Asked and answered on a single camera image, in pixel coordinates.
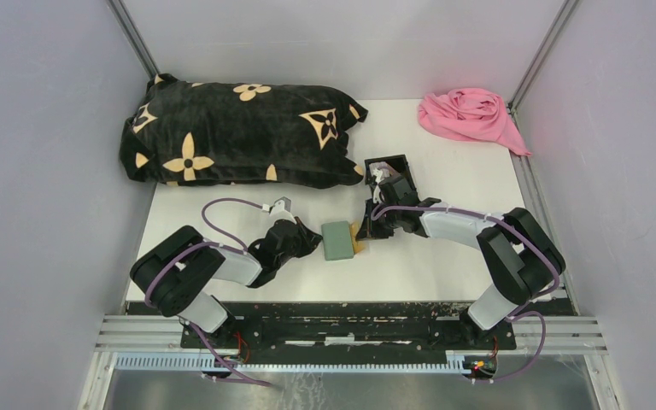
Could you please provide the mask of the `gold credit card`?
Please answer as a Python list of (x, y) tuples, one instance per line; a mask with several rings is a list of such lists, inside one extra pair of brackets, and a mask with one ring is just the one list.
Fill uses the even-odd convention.
[(351, 235), (351, 243), (352, 243), (352, 250), (355, 255), (359, 254), (361, 251), (363, 251), (366, 246), (364, 243), (362, 243), (359, 238), (358, 238), (358, 233), (360, 230), (360, 223), (359, 222), (353, 222), (349, 225), (349, 231)]

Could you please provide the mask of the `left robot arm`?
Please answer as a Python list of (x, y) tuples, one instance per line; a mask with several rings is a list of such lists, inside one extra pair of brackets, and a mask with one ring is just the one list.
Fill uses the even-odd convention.
[(246, 250), (207, 240), (191, 225), (180, 227), (138, 259), (132, 282), (144, 303), (165, 317), (178, 316), (200, 328), (211, 345), (228, 345), (235, 334), (234, 316), (204, 291), (212, 279), (256, 289), (277, 276), (288, 261), (312, 254), (322, 236), (300, 220), (278, 220)]

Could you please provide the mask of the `black card box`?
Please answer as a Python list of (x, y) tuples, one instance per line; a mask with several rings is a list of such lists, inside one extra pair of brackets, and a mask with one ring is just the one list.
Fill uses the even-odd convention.
[(366, 185), (370, 186), (371, 188), (375, 188), (377, 186), (375, 178), (371, 174), (371, 169), (372, 167), (377, 167), (382, 163), (388, 167), (390, 174), (401, 174), (407, 180), (411, 189), (416, 190), (416, 185), (413, 181), (410, 166), (405, 155), (389, 155), (365, 159), (364, 165), (366, 168), (366, 176), (364, 177), (364, 182)]

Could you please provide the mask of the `green card holder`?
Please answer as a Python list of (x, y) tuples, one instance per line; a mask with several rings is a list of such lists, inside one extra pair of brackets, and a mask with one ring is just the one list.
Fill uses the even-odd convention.
[(354, 257), (353, 236), (347, 221), (324, 223), (321, 235), (326, 261), (343, 261)]

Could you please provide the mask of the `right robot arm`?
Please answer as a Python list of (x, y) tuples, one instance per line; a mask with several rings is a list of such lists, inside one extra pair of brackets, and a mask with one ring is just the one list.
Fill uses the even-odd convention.
[(433, 197), (422, 200), (412, 180), (402, 174), (373, 176), (368, 184), (372, 199), (366, 203), (358, 239), (388, 238), (401, 229), (481, 253), (492, 283), (460, 315), (460, 340), (467, 347), (480, 349), (502, 320), (559, 286), (566, 268), (564, 256), (529, 210), (485, 214)]

